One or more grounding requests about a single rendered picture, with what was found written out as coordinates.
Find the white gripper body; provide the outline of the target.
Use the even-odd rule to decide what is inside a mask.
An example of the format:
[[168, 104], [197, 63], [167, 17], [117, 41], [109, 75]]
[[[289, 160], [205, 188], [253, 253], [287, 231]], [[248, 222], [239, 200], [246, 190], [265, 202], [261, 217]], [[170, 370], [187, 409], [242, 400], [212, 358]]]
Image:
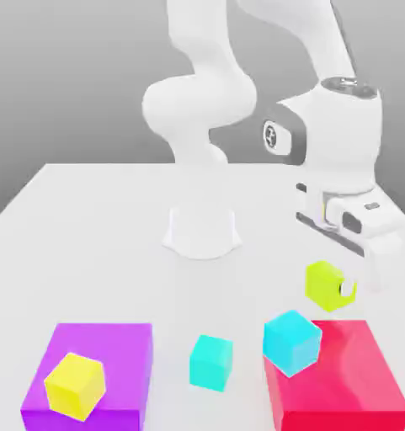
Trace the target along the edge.
[[309, 189], [296, 184], [303, 198], [296, 219], [361, 257], [390, 256], [401, 248], [403, 213], [379, 186], [354, 194]]

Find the small lime green cube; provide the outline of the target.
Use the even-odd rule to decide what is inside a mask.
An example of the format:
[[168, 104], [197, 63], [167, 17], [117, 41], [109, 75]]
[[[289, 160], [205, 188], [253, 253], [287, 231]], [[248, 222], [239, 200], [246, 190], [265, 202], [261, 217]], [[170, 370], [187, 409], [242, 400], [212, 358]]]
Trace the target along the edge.
[[324, 311], [336, 311], [352, 304], [356, 298], [357, 282], [354, 280], [354, 294], [342, 297], [339, 294], [341, 282], [347, 278], [343, 271], [321, 260], [306, 267], [305, 295]]

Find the small sky blue cube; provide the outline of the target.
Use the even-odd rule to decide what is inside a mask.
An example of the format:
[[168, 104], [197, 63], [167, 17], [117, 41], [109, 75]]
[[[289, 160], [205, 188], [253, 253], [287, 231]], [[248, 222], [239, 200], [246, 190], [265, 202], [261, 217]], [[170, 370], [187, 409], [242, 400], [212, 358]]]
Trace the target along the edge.
[[321, 341], [320, 327], [289, 310], [264, 324], [263, 355], [292, 377], [317, 362]]

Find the small turquoise cube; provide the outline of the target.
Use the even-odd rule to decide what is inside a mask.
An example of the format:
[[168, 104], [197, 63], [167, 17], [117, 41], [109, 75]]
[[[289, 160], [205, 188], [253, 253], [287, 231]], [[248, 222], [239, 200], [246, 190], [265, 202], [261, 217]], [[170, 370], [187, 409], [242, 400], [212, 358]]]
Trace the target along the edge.
[[189, 383], [223, 392], [232, 372], [233, 342], [200, 335], [189, 356]]

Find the small yellow cube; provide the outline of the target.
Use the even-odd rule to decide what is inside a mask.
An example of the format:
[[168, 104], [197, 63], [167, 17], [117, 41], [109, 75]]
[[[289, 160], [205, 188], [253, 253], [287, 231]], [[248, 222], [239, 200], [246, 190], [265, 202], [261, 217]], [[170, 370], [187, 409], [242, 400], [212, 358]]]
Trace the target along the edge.
[[106, 392], [103, 364], [67, 353], [44, 379], [49, 409], [85, 422]]

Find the large red box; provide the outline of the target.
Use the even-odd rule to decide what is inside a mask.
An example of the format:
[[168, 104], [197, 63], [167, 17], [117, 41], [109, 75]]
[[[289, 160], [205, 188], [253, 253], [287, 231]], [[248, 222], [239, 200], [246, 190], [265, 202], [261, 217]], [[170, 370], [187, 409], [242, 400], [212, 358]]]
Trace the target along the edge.
[[275, 431], [405, 431], [405, 398], [364, 320], [317, 320], [318, 361], [264, 370]]

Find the large purple box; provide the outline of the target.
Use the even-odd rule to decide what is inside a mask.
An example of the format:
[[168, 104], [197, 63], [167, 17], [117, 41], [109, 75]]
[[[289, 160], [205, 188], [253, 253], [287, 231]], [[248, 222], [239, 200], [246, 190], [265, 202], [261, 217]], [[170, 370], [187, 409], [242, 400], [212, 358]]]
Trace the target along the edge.
[[[104, 366], [106, 393], [84, 422], [49, 409], [44, 379], [65, 354]], [[143, 431], [152, 372], [150, 323], [59, 323], [20, 408], [25, 431]]]

